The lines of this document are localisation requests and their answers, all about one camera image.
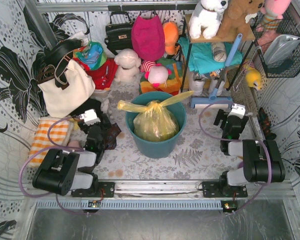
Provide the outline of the yellow plastic trash bag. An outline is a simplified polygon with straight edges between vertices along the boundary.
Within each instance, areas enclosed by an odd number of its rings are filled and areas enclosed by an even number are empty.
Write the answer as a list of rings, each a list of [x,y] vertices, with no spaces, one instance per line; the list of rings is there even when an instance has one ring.
[[[187,91],[171,96],[163,101],[152,100],[146,105],[120,100],[117,108],[129,113],[137,113],[133,120],[134,134],[148,142],[163,142],[173,138],[180,131],[180,125],[168,106],[179,103],[193,95]]]

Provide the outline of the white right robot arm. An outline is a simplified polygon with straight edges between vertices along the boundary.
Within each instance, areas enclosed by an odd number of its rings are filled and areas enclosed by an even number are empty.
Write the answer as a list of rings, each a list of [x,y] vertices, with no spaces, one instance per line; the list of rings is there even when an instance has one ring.
[[[247,116],[235,114],[233,110],[218,110],[213,124],[222,129],[220,150],[226,156],[242,157],[242,163],[235,170],[224,171],[218,180],[202,182],[204,197],[246,198],[248,183],[284,181],[286,171],[274,140],[239,140],[248,119]]]

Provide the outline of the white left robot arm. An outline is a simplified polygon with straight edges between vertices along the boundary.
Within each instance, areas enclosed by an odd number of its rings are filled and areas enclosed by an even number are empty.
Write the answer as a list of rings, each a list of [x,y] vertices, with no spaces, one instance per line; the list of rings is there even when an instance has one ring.
[[[46,153],[32,179],[32,186],[60,196],[97,197],[105,194],[93,169],[101,162],[105,150],[115,138],[114,126],[108,120],[87,125],[80,123],[87,133],[83,151],[52,148]]]

